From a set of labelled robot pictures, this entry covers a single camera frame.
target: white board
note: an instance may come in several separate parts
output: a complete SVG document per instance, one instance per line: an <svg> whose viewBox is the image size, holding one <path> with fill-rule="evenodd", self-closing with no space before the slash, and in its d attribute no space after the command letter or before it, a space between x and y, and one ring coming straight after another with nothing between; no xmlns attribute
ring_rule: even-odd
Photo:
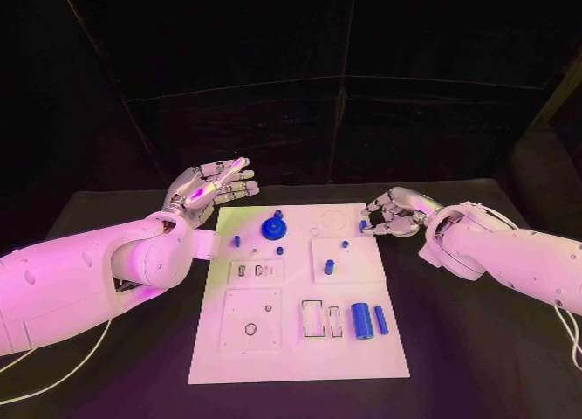
<svg viewBox="0 0 582 419"><path fill-rule="evenodd" d="M364 207L221 209L220 257L207 279L189 384L410 377L380 248L375 238L361 233ZM262 224L276 210L289 230L282 240L270 241ZM241 247L234 245L237 235ZM329 258L337 258L332 275L324 274L322 266ZM256 275L256 265L269 266L270 277ZM324 337L306 338L303 301L322 302L321 318L319 303L306 304L306 321L309 329L325 327ZM358 340L354 332L351 305L358 302L371 307L370 340ZM386 312L387 335L380 333L375 306Z"/></svg>

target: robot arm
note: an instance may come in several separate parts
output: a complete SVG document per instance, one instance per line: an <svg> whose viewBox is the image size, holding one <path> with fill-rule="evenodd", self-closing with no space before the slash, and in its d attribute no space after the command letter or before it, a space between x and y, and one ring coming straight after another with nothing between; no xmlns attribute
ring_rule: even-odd
<svg viewBox="0 0 582 419"><path fill-rule="evenodd" d="M0 259L0 355L76 336L184 280L194 257L213 258L214 205L260 192L249 159L189 168L164 210L145 220L60 238Z"/></svg>
<svg viewBox="0 0 582 419"><path fill-rule="evenodd" d="M443 207L419 192L394 188L364 210L383 208L386 223L364 231L407 237L427 227L420 256L459 277L488 271L510 288L582 315L582 243L523 230L475 203Z"/></svg>

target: robotic hand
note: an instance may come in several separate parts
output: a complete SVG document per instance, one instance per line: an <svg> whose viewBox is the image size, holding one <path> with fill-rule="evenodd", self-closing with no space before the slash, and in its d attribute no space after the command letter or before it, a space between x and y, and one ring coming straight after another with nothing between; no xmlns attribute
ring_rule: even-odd
<svg viewBox="0 0 582 419"><path fill-rule="evenodd" d="M582 316L582 243L523 230L476 203L443 207L429 196L393 188L362 215L381 209L386 223L367 234L410 237L427 227L420 256L459 277L488 271L510 288Z"/></svg>
<svg viewBox="0 0 582 419"><path fill-rule="evenodd" d="M189 168L145 220L0 259L0 355L68 339L184 281L194 257L213 258L217 249L215 234L197 230L214 205L260 192L249 164L240 158Z"/></svg>

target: gray tabletop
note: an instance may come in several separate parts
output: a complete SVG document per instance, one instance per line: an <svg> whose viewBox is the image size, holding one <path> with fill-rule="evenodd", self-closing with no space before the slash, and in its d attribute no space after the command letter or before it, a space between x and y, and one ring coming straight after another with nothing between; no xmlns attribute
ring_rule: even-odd
<svg viewBox="0 0 582 419"><path fill-rule="evenodd" d="M492 180L266 187L231 205L368 203L393 186L442 203L481 202L527 226ZM51 230L61 237L143 218L164 191L80 192ZM213 229L217 213L204 228ZM0 417L582 418L582 374L550 306L501 285L436 269L419 256L423 233L380 237L409 379L189 386L208 262L184 283L115 319L83 369L53 391L0 408ZM0 376L0 400L55 382L104 330L38 349ZM16 355L0 358L0 366Z"/></svg>

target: table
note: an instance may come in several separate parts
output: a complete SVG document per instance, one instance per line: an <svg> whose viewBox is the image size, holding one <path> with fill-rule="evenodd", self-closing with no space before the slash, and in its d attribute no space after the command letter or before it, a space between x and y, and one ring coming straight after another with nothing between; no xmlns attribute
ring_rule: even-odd
<svg viewBox="0 0 582 419"><path fill-rule="evenodd" d="M393 186L446 204L482 202L527 226L489 179L273 186L230 204L368 203ZM161 190L77 193L48 238L143 218L161 209L164 196ZM204 228L215 230L215 224L217 213ZM419 256L423 233L378 242L412 378L189 386L210 267L195 260L184 283L115 319L76 375L44 395L0 407L0 417L582 418L582 374L553 308L489 275L471 282L436 269ZM0 375L0 400L55 382L103 330L38 349ZM18 356L2 357L0 366Z"/></svg>

